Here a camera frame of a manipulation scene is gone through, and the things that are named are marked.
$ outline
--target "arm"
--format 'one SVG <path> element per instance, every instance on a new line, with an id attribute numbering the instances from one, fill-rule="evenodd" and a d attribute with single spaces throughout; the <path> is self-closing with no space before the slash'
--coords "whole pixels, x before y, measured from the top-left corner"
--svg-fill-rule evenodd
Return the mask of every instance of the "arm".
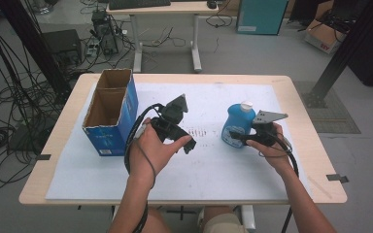
<path id="1" fill-rule="evenodd" d="M 172 155 L 185 145 L 191 137 L 184 136 L 176 142 L 165 145 L 160 142 L 147 118 L 144 133 L 137 143 L 131 145 L 129 164 L 130 174 L 126 183 L 117 215 L 109 232 L 132 233 L 138 225 L 147 204 L 148 195 L 153 186 L 153 168 L 158 174 L 168 163 Z"/>
<path id="2" fill-rule="evenodd" d="M 274 125 L 277 129 L 279 139 L 283 141 L 283 128 L 277 123 L 274 123 Z M 268 163 L 275 168 L 283 179 L 298 231 L 335 232 L 331 223 L 313 202 L 304 185 L 295 175 L 288 157 L 283 156 L 285 153 L 282 151 L 282 148 L 278 144 L 268 148 L 252 140 L 248 140 L 247 144 L 261 151 Z"/>

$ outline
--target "white paper sheet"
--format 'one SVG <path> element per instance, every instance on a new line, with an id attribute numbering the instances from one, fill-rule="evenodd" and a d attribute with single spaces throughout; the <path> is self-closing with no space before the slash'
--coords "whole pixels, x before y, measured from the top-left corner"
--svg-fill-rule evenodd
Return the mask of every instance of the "white paper sheet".
<path id="1" fill-rule="evenodd" d="M 180 126 L 197 142 L 189 154 L 180 150 L 173 156 L 158 175 L 150 200 L 288 200 L 281 178 L 257 155 L 257 150 L 235 149 L 220 138 L 228 117 L 227 108 L 232 104 L 249 100 L 254 103 L 256 113 L 258 110 L 281 112 L 271 85 L 136 83 L 136 88 L 139 114 L 151 104 L 165 105 L 184 93 L 188 113 L 184 114 Z M 91 94 L 60 155 L 47 199 L 119 201 L 122 197 L 128 176 L 123 157 L 99 156 L 82 130 L 90 99 Z M 151 117 L 155 116 L 154 111 L 150 113 Z M 286 122 L 279 120 L 278 123 L 292 142 Z M 293 154 L 297 159 L 296 149 Z M 300 179 L 309 190 L 299 161 L 298 168 Z"/>

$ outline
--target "hand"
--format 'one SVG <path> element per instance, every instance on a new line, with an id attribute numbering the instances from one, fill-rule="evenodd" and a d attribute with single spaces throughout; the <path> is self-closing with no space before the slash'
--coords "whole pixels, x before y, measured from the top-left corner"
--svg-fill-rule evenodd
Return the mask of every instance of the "hand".
<path id="1" fill-rule="evenodd" d="M 147 127 L 141 134 L 138 142 L 132 142 L 129 164 L 130 164 L 130 178 L 136 179 L 148 183 L 150 186 L 153 185 L 154 175 L 158 173 L 166 166 L 172 155 L 183 147 L 189 140 L 192 139 L 190 135 L 186 135 L 179 140 L 171 144 L 163 144 L 155 130 L 151 126 L 151 119 L 146 118 L 143 122 Z"/>
<path id="2" fill-rule="evenodd" d="M 274 127 L 277 130 L 277 136 L 278 138 L 284 142 L 284 136 L 283 136 L 283 127 L 278 123 L 273 123 Z M 289 164 L 289 159 L 287 156 L 287 153 L 283 150 L 283 148 L 278 144 L 275 143 L 272 147 L 266 147 L 265 145 L 258 143 L 253 140 L 247 140 L 246 143 L 259 150 L 264 156 L 265 159 L 268 161 L 268 163 L 275 168 L 275 170 L 281 174 L 281 172 L 287 168 L 292 169 L 292 167 Z"/>

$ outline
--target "metal pole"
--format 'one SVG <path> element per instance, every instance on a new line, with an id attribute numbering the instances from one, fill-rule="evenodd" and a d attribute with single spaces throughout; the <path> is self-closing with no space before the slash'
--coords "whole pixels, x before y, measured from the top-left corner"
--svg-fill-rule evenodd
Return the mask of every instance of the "metal pole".
<path id="1" fill-rule="evenodd" d="M 59 104 L 66 103 L 72 91 L 71 86 L 48 51 L 28 12 L 19 0 L 0 0 L 0 10 L 47 78 Z"/>
<path id="2" fill-rule="evenodd" d="M 356 21 L 354 27 L 350 30 L 344 42 L 338 51 L 335 52 L 329 61 L 317 83 L 311 92 L 303 96 L 306 107 L 324 108 L 325 98 L 328 91 L 335 84 L 355 51 L 361 46 L 368 32 L 373 27 L 373 0 L 369 1 Z"/>

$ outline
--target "blue bottle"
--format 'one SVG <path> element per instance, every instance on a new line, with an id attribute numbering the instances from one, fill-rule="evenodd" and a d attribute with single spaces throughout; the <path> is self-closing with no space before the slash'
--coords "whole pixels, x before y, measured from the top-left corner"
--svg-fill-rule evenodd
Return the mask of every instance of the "blue bottle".
<path id="1" fill-rule="evenodd" d="M 250 134 L 251 124 L 255 118 L 253 103 L 244 101 L 241 104 L 234 104 L 228 108 L 229 117 L 222 129 L 221 137 L 224 142 L 234 148 L 241 148 L 244 144 L 237 139 L 232 139 L 229 131 L 240 134 Z"/>

